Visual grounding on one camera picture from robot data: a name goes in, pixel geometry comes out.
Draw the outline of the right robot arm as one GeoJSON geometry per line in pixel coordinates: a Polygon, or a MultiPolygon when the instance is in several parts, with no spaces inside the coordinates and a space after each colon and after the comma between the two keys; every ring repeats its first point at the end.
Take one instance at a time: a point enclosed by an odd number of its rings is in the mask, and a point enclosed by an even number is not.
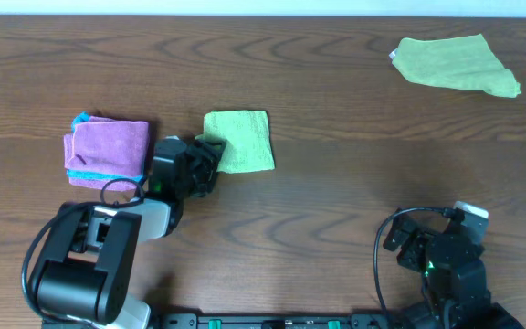
{"type": "Polygon", "coordinates": [[[397,209],[385,221],[384,242],[375,240],[373,274],[382,312],[390,328],[522,329],[491,300],[481,241],[489,214],[476,207],[397,209]],[[378,275],[378,250],[397,251],[397,263],[420,274],[424,297],[398,314],[385,305],[378,275]]]}

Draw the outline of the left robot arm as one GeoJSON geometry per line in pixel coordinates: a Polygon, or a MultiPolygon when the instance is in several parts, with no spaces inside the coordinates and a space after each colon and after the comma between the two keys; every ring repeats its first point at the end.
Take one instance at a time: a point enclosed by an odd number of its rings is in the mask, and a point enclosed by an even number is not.
{"type": "Polygon", "coordinates": [[[189,197],[210,194],[226,143],[167,137],[156,143],[147,186],[124,204],[65,203],[24,258],[22,292],[45,328],[157,328],[128,287],[137,247],[171,234],[189,197]]]}

